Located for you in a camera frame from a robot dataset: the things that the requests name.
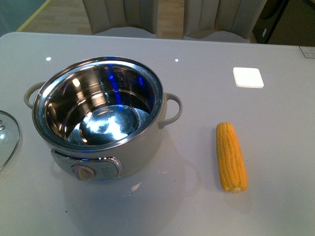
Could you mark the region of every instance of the white table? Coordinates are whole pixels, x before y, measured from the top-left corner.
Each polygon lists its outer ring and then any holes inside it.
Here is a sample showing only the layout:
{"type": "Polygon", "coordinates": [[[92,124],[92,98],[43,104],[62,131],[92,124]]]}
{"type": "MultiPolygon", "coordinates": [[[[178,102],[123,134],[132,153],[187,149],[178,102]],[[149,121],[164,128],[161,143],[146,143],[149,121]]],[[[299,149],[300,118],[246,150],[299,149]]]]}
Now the white table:
{"type": "MultiPolygon", "coordinates": [[[[22,134],[0,182],[1,235],[315,234],[315,59],[299,47],[11,33],[0,39],[0,81],[0,110],[22,134]],[[79,181],[54,162],[23,96],[99,56],[149,66],[184,111],[149,166],[119,180],[79,181]],[[237,87],[234,67],[258,68],[264,87],[237,87]],[[233,123],[243,151],[249,188],[240,194],[220,186],[222,121],[233,123]]],[[[168,105],[172,116],[177,106],[168,105]]]]}

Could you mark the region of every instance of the wooden floor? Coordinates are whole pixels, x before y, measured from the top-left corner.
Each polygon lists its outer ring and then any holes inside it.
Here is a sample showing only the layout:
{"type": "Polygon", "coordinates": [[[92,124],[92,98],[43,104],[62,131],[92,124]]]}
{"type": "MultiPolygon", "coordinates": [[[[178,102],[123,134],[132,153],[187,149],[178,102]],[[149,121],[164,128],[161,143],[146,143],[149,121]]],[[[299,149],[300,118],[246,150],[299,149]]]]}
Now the wooden floor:
{"type": "MultiPolygon", "coordinates": [[[[158,1],[158,38],[182,38],[184,0],[158,1]]],[[[82,0],[50,0],[24,32],[91,34],[82,0]]]]}

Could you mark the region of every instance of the white square coaster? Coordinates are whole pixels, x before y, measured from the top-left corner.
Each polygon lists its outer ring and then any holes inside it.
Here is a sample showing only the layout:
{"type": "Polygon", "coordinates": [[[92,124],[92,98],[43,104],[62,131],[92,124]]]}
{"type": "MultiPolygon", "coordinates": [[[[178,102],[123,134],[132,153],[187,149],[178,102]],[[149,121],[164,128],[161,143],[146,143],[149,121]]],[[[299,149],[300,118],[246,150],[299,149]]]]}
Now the white square coaster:
{"type": "Polygon", "coordinates": [[[246,88],[262,88],[264,82],[257,68],[234,67],[233,74],[236,86],[246,88]]]}

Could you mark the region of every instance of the glass lid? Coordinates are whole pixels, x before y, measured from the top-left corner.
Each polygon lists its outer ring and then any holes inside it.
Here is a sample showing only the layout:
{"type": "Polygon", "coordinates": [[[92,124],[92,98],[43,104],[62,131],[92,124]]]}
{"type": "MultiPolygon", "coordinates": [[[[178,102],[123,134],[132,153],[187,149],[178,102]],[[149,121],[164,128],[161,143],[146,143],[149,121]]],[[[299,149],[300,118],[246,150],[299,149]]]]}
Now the glass lid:
{"type": "Polygon", "coordinates": [[[20,140],[20,128],[16,119],[9,113],[0,111],[0,181],[7,169],[20,140]]]}

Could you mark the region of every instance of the pot handle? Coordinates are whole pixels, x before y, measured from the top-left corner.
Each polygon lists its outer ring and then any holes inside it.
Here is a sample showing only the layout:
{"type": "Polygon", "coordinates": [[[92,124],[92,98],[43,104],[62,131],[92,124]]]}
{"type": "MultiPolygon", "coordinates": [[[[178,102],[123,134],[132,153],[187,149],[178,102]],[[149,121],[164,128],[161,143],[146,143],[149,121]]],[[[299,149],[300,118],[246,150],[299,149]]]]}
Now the pot handle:
{"type": "Polygon", "coordinates": [[[163,129],[165,126],[171,124],[171,123],[174,123],[175,121],[178,120],[178,118],[181,116],[182,112],[183,112],[183,105],[182,105],[182,101],[180,100],[180,98],[172,93],[164,93],[165,95],[165,98],[166,98],[166,101],[168,100],[174,100],[175,102],[177,102],[178,106],[179,106],[179,111],[178,113],[170,118],[170,119],[165,119],[165,120],[162,120],[158,123],[158,127],[159,129],[163,129]]]}
{"type": "Polygon", "coordinates": [[[45,83],[45,82],[37,83],[37,84],[33,85],[32,87],[30,87],[30,88],[26,91],[26,93],[25,93],[25,95],[24,95],[24,102],[25,102],[25,104],[26,104],[29,108],[31,108],[31,109],[33,108],[33,105],[30,103],[30,97],[31,97],[31,95],[32,95],[36,90],[40,89],[40,88],[43,86],[44,83],[45,83]]]}

